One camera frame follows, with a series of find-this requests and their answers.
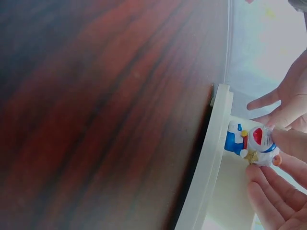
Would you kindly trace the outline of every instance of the palm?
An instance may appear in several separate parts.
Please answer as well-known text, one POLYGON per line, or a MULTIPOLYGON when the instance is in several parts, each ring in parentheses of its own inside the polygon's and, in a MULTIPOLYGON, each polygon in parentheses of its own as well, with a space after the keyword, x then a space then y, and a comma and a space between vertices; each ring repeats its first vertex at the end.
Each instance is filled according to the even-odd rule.
MULTIPOLYGON (((307 187, 307 164, 283 154, 281 168, 307 187)), ((307 195, 295 189, 270 167, 248 166, 248 196, 265 229, 307 228, 307 195)))
POLYGON ((253 110, 281 101, 281 106, 268 115, 256 118, 256 121, 307 132, 306 59, 307 52, 304 52, 277 89, 248 104, 248 109, 253 110))
MULTIPOLYGON (((281 106, 277 109, 284 109, 294 98, 299 98, 301 101, 307 101, 307 69, 301 74, 289 72, 280 86, 277 88, 278 97, 281 100, 281 106)), ((291 127, 295 130, 305 131, 307 128, 307 114, 299 116, 291 127)))

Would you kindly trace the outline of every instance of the fingernail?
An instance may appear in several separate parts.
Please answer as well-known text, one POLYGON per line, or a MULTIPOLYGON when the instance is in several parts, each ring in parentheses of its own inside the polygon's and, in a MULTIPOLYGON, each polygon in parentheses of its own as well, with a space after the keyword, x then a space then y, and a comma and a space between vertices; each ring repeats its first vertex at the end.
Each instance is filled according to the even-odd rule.
POLYGON ((280 126, 275 126, 275 129, 278 131, 288 131, 286 128, 280 127, 280 126))
POLYGON ((270 126, 267 126, 268 127, 268 129, 272 132, 273 131, 273 129, 275 129, 275 125, 270 125, 270 126))

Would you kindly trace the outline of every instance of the dark wood grain surface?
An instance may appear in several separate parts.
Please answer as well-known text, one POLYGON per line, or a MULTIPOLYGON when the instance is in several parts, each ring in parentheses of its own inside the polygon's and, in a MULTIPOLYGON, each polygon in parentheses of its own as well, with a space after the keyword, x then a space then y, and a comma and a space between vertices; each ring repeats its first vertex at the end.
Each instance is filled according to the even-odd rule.
POLYGON ((0 229, 165 229, 225 0, 0 1, 0 229))

